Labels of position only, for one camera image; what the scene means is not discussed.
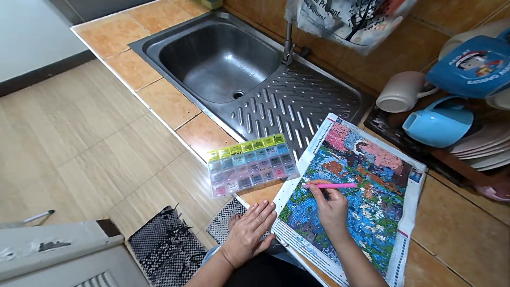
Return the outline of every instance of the foot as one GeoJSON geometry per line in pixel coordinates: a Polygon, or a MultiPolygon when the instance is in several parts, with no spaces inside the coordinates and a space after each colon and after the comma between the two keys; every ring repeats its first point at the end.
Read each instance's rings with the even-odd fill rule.
{"type": "Polygon", "coordinates": [[[228,220],[228,230],[231,231],[236,222],[238,222],[241,219],[242,214],[234,214],[229,220],[228,220]]]}

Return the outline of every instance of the plastic bag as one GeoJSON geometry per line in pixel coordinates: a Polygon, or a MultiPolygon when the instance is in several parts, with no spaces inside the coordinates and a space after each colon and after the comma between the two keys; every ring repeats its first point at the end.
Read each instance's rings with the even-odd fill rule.
{"type": "Polygon", "coordinates": [[[417,0],[287,0],[285,19],[301,30],[367,55],[417,0]]]}

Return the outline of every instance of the woven rug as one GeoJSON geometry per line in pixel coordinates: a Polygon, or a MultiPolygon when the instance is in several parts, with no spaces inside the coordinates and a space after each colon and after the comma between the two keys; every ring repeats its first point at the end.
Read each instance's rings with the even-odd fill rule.
{"type": "Polygon", "coordinates": [[[206,231],[218,244],[223,244],[228,236],[228,220],[234,214],[244,214],[246,208],[239,201],[232,199],[211,221],[206,231]]]}
{"type": "Polygon", "coordinates": [[[207,249],[189,229],[167,206],[128,239],[153,286],[183,286],[200,267],[207,249]]]}

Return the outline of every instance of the plastic organizer case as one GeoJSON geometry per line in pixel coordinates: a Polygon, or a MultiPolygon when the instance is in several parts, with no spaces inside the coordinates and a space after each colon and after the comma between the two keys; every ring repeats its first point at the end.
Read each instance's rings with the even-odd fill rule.
{"type": "Polygon", "coordinates": [[[210,151],[208,155],[213,198],[282,178],[299,177],[281,133],[210,151]]]}

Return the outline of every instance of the blue pitcher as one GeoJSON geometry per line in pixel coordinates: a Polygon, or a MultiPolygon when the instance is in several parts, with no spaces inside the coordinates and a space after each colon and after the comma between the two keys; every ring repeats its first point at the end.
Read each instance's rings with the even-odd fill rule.
{"type": "Polygon", "coordinates": [[[476,36],[435,64],[426,80],[451,94],[482,99],[510,86],[510,28],[497,38],[476,36]]]}
{"type": "Polygon", "coordinates": [[[442,102],[462,98],[451,95],[433,102],[423,110],[407,117],[402,128],[411,138],[436,148],[445,148],[461,139],[473,124],[473,112],[464,106],[442,102]]]}

